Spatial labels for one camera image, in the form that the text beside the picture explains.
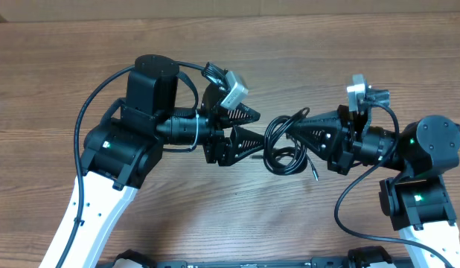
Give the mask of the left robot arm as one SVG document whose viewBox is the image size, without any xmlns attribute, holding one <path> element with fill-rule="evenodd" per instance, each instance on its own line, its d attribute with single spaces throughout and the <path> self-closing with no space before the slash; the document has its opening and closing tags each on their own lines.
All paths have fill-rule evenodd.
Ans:
<svg viewBox="0 0 460 268">
<path fill-rule="evenodd" d="M 41 265 L 94 267 L 116 223 L 166 152 L 202 147 L 209 164 L 226 167 L 263 148 L 246 129 L 259 114 L 243 103 L 248 88 L 233 71 L 207 63 L 208 80 L 189 108 L 176 105 L 179 83 L 196 87 L 186 62 L 161 55 L 138 57 L 126 67 L 127 91 L 84 139 L 73 138 L 77 176 L 71 199 Z"/>
</svg>

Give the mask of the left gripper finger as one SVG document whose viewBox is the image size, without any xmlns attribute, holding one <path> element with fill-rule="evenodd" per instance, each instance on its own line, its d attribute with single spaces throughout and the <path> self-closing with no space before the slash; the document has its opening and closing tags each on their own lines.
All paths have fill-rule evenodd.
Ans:
<svg viewBox="0 0 460 268">
<path fill-rule="evenodd" d="M 263 149 L 264 136 L 242 127 L 234 126 L 230 135 L 229 163 L 235 164 Z"/>
<path fill-rule="evenodd" d="M 243 103 L 239 103 L 233 110 L 219 108 L 219 121 L 223 129 L 256 122 L 260 116 L 259 112 Z"/>
</svg>

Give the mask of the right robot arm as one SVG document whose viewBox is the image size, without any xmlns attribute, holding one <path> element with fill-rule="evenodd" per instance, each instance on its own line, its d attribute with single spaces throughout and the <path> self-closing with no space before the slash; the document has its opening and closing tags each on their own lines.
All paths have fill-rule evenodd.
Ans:
<svg viewBox="0 0 460 268">
<path fill-rule="evenodd" d="M 383 107 L 394 130 L 371 125 L 372 104 L 359 111 L 347 106 L 311 118 L 298 119 L 290 135 L 328 164 L 328 170 L 347 174 L 356 165 L 368 170 L 397 171 L 380 181 L 379 200 L 397 238 L 362 234 L 336 223 L 350 235 L 405 245 L 415 267 L 460 267 L 457 216 L 443 175 L 459 165 L 460 126 L 442 115 L 429 115 L 404 130 L 394 112 Z"/>
</svg>

